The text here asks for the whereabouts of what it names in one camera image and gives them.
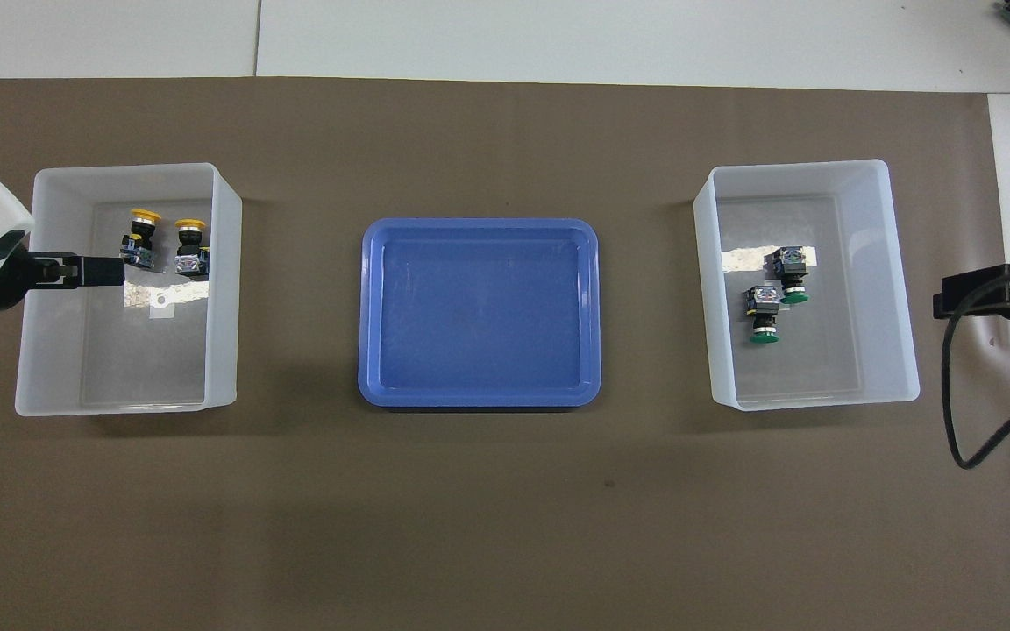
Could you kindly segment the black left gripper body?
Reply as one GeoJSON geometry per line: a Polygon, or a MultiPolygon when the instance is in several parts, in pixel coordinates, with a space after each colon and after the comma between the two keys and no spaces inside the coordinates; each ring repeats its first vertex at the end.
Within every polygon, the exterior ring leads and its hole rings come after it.
{"type": "Polygon", "coordinates": [[[14,251],[0,268],[0,311],[15,308],[39,284],[57,283],[60,276],[52,259],[39,259],[29,251],[14,251]]]}

